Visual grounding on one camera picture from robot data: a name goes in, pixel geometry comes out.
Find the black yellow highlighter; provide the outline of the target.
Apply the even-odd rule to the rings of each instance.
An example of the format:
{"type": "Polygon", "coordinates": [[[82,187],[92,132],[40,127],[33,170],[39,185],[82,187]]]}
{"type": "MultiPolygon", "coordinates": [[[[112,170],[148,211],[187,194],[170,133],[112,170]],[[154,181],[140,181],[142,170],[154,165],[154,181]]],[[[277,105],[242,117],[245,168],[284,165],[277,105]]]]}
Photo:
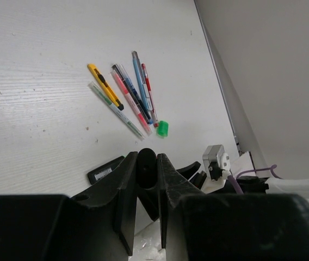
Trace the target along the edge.
{"type": "Polygon", "coordinates": [[[152,221],[159,218],[157,156],[150,148],[137,155],[136,182],[138,199],[152,221]]]}

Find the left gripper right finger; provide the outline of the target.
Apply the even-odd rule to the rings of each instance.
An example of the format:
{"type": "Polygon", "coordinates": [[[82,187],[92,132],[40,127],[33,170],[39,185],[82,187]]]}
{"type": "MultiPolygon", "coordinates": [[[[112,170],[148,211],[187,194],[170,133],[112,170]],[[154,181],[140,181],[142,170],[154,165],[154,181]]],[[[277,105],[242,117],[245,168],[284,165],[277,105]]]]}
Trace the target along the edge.
{"type": "Polygon", "coordinates": [[[309,260],[309,203],[296,194],[205,194],[157,157],[167,260],[309,260]]]}

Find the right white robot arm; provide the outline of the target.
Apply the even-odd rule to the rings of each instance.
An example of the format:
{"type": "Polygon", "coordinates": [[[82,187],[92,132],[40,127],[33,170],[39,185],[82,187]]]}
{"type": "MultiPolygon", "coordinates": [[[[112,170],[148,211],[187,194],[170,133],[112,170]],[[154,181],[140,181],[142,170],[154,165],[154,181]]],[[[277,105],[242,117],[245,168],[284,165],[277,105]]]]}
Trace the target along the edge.
{"type": "Polygon", "coordinates": [[[275,173],[276,167],[234,174],[212,163],[206,172],[193,175],[189,181],[205,194],[298,194],[309,199],[309,179],[282,179],[275,173]]]}

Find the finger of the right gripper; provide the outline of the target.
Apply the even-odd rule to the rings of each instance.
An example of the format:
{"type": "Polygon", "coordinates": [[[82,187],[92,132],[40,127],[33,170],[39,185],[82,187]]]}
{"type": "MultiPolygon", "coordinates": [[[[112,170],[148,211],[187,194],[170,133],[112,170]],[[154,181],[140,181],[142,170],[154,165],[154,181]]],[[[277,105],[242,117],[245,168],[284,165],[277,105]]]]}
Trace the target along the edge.
{"type": "Polygon", "coordinates": [[[190,179],[197,173],[197,171],[200,169],[201,164],[198,161],[195,161],[194,163],[183,167],[181,169],[177,169],[176,171],[182,175],[186,179],[190,179]]]}

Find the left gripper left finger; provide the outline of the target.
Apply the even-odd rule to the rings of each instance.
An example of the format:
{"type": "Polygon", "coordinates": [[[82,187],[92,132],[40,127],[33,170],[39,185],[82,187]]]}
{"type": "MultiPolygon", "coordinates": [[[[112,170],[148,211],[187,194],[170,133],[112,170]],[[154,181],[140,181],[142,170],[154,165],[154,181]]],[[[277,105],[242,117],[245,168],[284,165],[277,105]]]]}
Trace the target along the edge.
{"type": "Polygon", "coordinates": [[[74,197],[0,195],[0,260],[127,260],[137,153],[74,197]]]}

